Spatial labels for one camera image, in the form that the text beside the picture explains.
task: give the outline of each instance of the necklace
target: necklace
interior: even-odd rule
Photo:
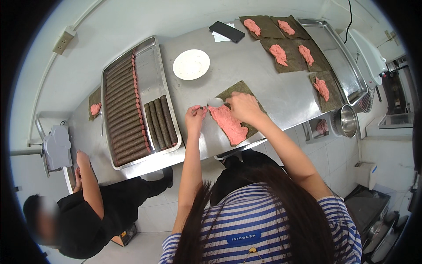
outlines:
[[[258,257],[261,259],[262,263],[265,263],[265,261],[261,258],[261,256],[258,254],[257,249],[254,247],[251,247],[249,249],[248,255],[246,256],[245,260],[243,261],[243,263],[246,263],[246,260],[248,259],[250,254],[256,253],[258,255]]]

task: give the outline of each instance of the power socket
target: power socket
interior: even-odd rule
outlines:
[[[73,39],[74,35],[70,34],[68,31],[64,31],[62,36],[57,41],[56,45],[53,48],[53,52],[62,55],[63,51],[65,51],[66,47]]]

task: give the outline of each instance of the woman's arm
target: woman's arm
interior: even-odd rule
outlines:
[[[79,167],[76,168],[75,170],[75,181],[76,181],[76,186],[73,189],[73,193],[79,192],[82,188],[81,169]]]
[[[86,153],[78,150],[76,162],[81,170],[82,182],[84,185],[84,189],[82,190],[84,200],[102,220],[104,218],[103,198],[101,196],[100,187],[92,172],[89,157]]]
[[[184,222],[192,208],[196,192],[202,185],[199,137],[201,135],[202,119],[204,119],[206,113],[206,108],[200,109],[200,106],[197,105],[189,108],[185,115],[188,136],[180,180],[177,216],[172,234],[179,233],[183,230]]]
[[[332,195],[308,156],[260,110],[254,96],[233,92],[227,102],[234,117],[254,126],[268,139],[292,180],[316,199]]]

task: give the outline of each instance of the white box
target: white box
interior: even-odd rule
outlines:
[[[357,184],[372,190],[376,183],[377,166],[373,163],[358,162],[353,166],[354,178]]]

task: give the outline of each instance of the pink meat paste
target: pink meat paste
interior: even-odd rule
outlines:
[[[327,102],[328,95],[330,92],[328,91],[325,81],[318,79],[318,77],[315,77],[314,87],[318,90],[319,94],[324,97],[324,100]]]
[[[309,66],[312,66],[312,64],[314,63],[314,58],[311,56],[311,51],[303,46],[303,45],[299,45],[299,53],[302,54],[303,58],[306,60],[306,63]]]
[[[327,121],[325,119],[321,119],[318,124],[316,125],[316,130],[318,133],[323,135],[325,132],[328,131]]]
[[[284,66],[288,66],[286,61],[287,61],[287,56],[286,53],[284,52],[284,50],[280,47],[280,45],[276,44],[276,45],[272,45],[270,47],[270,52],[272,55],[274,55],[274,57],[276,57],[276,61]]]
[[[245,21],[243,21],[243,24],[245,25],[245,27],[247,27],[249,29],[249,31],[252,31],[258,37],[261,35],[260,27],[257,26],[255,21],[253,21],[252,19],[246,19]]]
[[[96,115],[100,111],[101,103],[91,105],[91,114]]]
[[[289,35],[294,35],[295,34],[295,30],[290,27],[289,23],[287,23],[286,21],[281,21],[281,20],[277,20],[277,22],[279,23],[279,27],[284,32],[286,32]]]
[[[227,106],[209,106],[208,109],[210,110],[214,120],[221,127],[224,133],[226,133],[230,140],[230,144],[237,145],[246,139],[248,128],[240,125],[241,121],[232,116],[231,110]]]

